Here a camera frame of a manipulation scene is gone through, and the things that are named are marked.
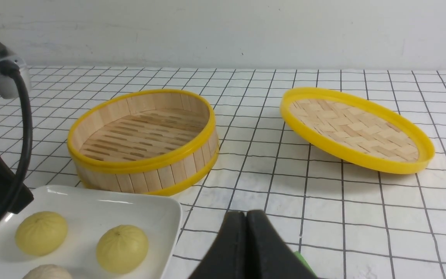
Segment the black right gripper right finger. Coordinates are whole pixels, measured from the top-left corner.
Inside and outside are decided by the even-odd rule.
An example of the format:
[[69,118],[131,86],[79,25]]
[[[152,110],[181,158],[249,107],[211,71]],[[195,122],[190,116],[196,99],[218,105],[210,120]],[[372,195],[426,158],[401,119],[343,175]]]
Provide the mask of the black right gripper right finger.
[[265,212],[249,211],[246,221],[248,279],[311,279],[304,265],[274,229]]

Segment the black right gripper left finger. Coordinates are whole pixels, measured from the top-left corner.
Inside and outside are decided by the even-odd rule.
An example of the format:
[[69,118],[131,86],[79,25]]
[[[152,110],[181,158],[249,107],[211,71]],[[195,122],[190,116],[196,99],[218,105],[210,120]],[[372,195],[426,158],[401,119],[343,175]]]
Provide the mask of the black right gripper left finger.
[[244,279],[247,223],[244,212],[225,214],[221,228],[191,279]]

